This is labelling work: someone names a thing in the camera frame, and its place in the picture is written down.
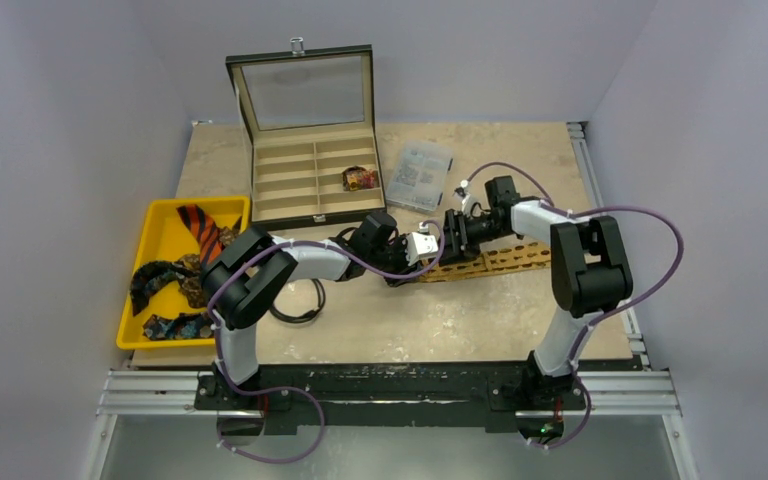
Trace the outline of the cream insect print tie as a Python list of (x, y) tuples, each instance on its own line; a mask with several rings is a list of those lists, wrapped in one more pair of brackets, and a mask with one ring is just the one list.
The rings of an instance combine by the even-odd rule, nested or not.
[(419, 277), (420, 283), (455, 282), (550, 267), (551, 252), (540, 242), (482, 252), (468, 261), (438, 266)]

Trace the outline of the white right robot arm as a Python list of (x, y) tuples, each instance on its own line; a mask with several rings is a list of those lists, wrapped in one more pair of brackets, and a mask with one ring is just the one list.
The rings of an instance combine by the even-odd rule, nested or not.
[(576, 362), (590, 337), (588, 322), (613, 311), (632, 293), (618, 222), (611, 216), (558, 213), (544, 199), (520, 195), (509, 176), (486, 182), (488, 207), (475, 214), (478, 203), (469, 185), (463, 180), (455, 190), (460, 209), (445, 213), (442, 265), (475, 260), (482, 244), (511, 235), (549, 247), (557, 309), (543, 340), (529, 354), (518, 386), (529, 404), (544, 407), (572, 389)]

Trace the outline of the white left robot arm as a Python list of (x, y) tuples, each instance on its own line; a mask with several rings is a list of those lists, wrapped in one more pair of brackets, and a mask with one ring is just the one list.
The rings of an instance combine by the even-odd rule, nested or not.
[(261, 227), (246, 229), (200, 276), (216, 344), (215, 366), (224, 378), (219, 395), (232, 408), (257, 399), (257, 324), (285, 285), (298, 280), (345, 282), (366, 272), (390, 285), (416, 280), (439, 260), (441, 234), (429, 222), (399, 233), (383, 212), (322, 241), (274, 236)]

